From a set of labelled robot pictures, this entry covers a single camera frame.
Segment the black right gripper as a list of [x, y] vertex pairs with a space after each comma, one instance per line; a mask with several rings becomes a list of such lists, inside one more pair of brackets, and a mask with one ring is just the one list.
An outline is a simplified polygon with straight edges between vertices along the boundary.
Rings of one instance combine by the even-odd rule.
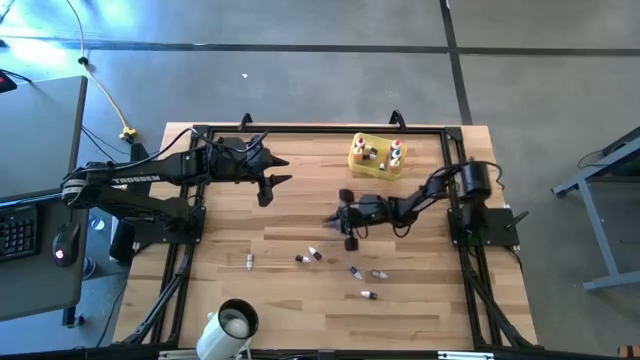
[[384, 223], [397, 226], [392, 217], [390, 203], [380, 196], [366, 195], [356, 201], [353, 191], [341, 189], [339, 199], [342, 205], [329, 216], [325, 226], [346, 235], [344, 241], [346, 250], [359, 249], [359, 236], [354, 235], [359, 228], [368, 230], [369, 226]]

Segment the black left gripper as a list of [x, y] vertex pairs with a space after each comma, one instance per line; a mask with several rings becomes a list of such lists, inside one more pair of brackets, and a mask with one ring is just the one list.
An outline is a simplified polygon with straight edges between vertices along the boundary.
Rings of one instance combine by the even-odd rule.
[[273, 167], [288, 166], [289, 162], [275, 155], [258, 143], [248, 149], [247, 143], [239, 137], [220, 137], [216, 140], [216, 159], [214, 161], [215, 182], [250, 182], [258, 184], [258, 203], [268, 206], [273, 200], [272, 186], [275, 187], [292, 178], [291, 175], [273, 175], [272, 185], [265, 171]]

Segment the yellow translucent plastic bin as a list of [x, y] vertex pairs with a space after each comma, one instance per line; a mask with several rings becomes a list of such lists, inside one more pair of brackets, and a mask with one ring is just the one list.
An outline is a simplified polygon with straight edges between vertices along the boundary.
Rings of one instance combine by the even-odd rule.
[[[353, 149], [356, 147], [355, 141], [358, 137], [363, 137], [365, 139], [366, 141], [365, 145], [370, 145], [372, 147], [375, 147], [378, 150], [378, 157], [376, 159], [374, 160], [363, 159], [361, 163], [355, 163], [353, 161]], [[390, 149], [391, 142], [395, 139], [386, 139], [383, 137], [366, 134], [362, 132], [356, 133], [353, 137], [349, 154], [348, 154], [349, 168], [354, 173], [367, 175], [367, 176], [371, 176], [371, 177], [375, 177], [383, 180], [389, 180], [389, 181], [396, 180], [397, 178], [400, 177], [404, 169], [405, 161], [407, 159], [407, 151], [408, 151], [407, 145], [401, 139], [400, 139], [402, 142], [402, 147], [400, 148], [402, 152], [401, 171], [399, 173], [391, 173], [388, 169], [387, 169], [388, 171], [380, 171], [378, 169], [378, 166], [380, 163], [385, 163], [387, 165], [389, 153], [392, 152], [392, 150]]]

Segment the white cylindrical lamp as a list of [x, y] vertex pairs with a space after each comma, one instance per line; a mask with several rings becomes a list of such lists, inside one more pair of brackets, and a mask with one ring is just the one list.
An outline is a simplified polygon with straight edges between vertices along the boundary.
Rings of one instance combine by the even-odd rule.
[[255, 308], [242, 299], [225, 301], [208, 321], [196, 343], [199, 360], [233, 360], [259, 329]]

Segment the black box under desk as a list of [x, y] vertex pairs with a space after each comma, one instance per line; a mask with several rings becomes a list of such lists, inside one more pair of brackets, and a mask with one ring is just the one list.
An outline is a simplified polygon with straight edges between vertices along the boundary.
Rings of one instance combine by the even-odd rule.
[[133, 225], [120, 221], [109, 248], [110, 257], [117, 262], [130, 264], [134, 256], [135, 233], [136, 229]]

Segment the black computer mouse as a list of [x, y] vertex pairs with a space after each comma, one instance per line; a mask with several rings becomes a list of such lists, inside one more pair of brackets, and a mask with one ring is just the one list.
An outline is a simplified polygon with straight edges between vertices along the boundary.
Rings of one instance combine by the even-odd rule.
[[56, 234], [52, 245], [54, 262], [58, 267], [71, 266], [78, 257], [80, 225], [64, 224]]

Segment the grey office desk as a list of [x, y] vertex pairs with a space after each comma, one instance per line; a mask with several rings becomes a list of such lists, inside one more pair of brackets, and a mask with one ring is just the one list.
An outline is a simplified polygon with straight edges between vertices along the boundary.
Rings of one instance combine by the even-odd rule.
[[[36, 205], [40, 251], [0, 263], [0, 322], [75, 306], [81, 295], [88, 213], [61, 200], [77, 164], [88, 80], [74, 76], [20, 84], [0, 94], [0, 209]], [[53, 240], [80, 225], [76, 261], [58, 267]]]

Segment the grey metal side table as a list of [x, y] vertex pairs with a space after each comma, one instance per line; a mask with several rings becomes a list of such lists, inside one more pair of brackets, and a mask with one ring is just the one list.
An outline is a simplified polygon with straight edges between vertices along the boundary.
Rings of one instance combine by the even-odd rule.
[[607, 274], [587, 280], [587, 292], [640, 284], [640, 269], [620, 269], [613, 243], [640, 245], [640, 126], [584, 155], [578, 171], [551, 188], [557, 198], [577, 191], [584, 203]]

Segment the black computer keyboard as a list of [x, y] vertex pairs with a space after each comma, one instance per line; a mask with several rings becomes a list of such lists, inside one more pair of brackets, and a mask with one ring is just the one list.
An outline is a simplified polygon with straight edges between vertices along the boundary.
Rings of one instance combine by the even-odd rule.
[[40, 251], [36, 205], [0, 209], [0, 263], [37, 255]]

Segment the black aluminium table frame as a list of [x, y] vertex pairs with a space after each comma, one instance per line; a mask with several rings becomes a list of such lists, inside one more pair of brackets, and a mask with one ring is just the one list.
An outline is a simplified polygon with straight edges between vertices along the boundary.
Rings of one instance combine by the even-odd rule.
[[[216, 124], [222, 136], [267, 133], [267, 146], [285, 158], [292, 178], [261, 207], [250, 184], [213, 184], [199, 193], [206, 223], [189, 278], [152, 331], [155, 342], [193, 346], [209, 313], [226, 300], [253, 305], [259, 329], [254, 349], [427, 350], [470, 349], [478, 340], [507, 340], [463, 281], [461, 250], [452, 242], [448, 201], [422, 212], [408, 233], [388, 225], [368, 228], [359, 249], [325, 226], [342, 188], [356, 194], [405, 197], [437, 168], [465, 158], [493, 161], [484, 126], [368, 126], [368, 133], [401, 139], [405, 170], [395, 181], [353, 173], [347, 153], [356, 124]], [[317, 249], [317, 261], [309, 252]], [[247, 254], [254, 266], [246, 269]], [[303, 255], [310, 263], [296, 262]], [[354, 266], [363, 279], [349, 271]], [[371, 276], [382, 271], [387, 279]], [[376, 300], [361, 296], [375, 292]]]

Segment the silver metal bracket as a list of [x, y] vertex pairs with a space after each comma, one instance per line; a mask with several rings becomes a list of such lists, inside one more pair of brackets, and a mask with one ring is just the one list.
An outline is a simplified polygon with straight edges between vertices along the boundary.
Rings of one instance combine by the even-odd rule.
[[438, 360], [495, 360], [493, 353], [472, 351], [439, 351], [437, 358]]
[[160, 351], [158, 360], [200, 360], [195, 349]]

